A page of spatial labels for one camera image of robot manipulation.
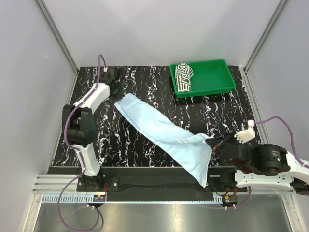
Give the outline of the light blue towel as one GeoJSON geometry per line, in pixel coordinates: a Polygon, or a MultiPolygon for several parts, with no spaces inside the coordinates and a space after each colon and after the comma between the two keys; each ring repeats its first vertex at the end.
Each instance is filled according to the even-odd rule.
{"type": "Polygon", "coordinates": [[[204,133],[193,134],[172,123],[151,105],[128,93],[114,106],[143,136],[168,153],[204,188],[212,149],[204,133]]]}

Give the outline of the green white striped towel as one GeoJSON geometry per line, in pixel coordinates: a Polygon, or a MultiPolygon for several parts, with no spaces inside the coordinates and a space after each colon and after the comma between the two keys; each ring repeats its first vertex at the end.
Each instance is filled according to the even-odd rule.
{"type": "Polygon", "coordinates": [[[187,63],[181,63],[175,67],[174,73],[177,92],[190,92],[191,78],[194,76],[193,69],[187,63]]]}

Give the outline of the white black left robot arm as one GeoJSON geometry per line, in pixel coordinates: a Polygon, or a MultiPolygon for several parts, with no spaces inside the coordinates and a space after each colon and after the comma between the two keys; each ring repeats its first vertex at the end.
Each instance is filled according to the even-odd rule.
{"type": "Polygon", "coordinates": [[[100,191],[104,187],[103,174],[94,151],[96,123],[94,112],[106,99],[119,100],[123,88],[119,68],[103,69],[99,81],[76,103],[66,104],[62,110],[62,133],[67,147],[75,151],[81,165],[78,184],[100,191]]]}

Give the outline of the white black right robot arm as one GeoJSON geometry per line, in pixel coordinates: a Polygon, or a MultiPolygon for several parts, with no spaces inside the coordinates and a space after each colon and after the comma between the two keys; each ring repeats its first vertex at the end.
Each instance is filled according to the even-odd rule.
{"type": "Polygon", "coordinates": [[[285,148],[273,144],[249,147],[236,133],[206,139],[217,156],[219,171],[211,171],[212,190],[234,191],[254,186],[283,186],[299,195],[309,194],[309,170],[285,148]]]}

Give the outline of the green plastic tray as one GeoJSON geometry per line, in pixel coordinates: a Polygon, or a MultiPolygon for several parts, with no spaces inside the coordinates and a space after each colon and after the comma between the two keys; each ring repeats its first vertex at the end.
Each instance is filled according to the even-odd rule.
{"type": "Polygon", "coordinates": [[[190,92],[177,92],[175,82],[175,67],[169,66],[170,74],[177,98],[197,97],[205,95],[228,93],[236,88],[236,83],[225,60],[208,60],[187,63],[194,72],[191,78],[190,92]]]}

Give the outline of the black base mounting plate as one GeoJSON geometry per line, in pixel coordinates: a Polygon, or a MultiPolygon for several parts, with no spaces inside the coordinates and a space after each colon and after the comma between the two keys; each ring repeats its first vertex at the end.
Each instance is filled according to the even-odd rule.
{"type": "Polygon", "coordinates": [[[233,192],[237,181],[233,167],[209,167],[207,185],[181,167],[104,167],[98,177],[81,177],[78,192],[107,190],[109,202],[201,202],[213,194],[233,192]]]}

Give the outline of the aluminium frame rail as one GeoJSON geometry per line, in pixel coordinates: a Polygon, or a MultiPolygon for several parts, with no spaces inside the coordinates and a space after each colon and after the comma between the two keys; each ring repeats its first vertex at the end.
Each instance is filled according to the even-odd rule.
{"type": "MultiPolygon", "coordinates": [[[[59,193],[75,175],[39,175],[35,181],[34,192],[59,193]]],[[[257,193],[288,194],[293,192],[290,186],[292,178],[286,174],[278,176],[262,176],[255,174],[235,174],[237,187],[251,187],[257,193]]]]}

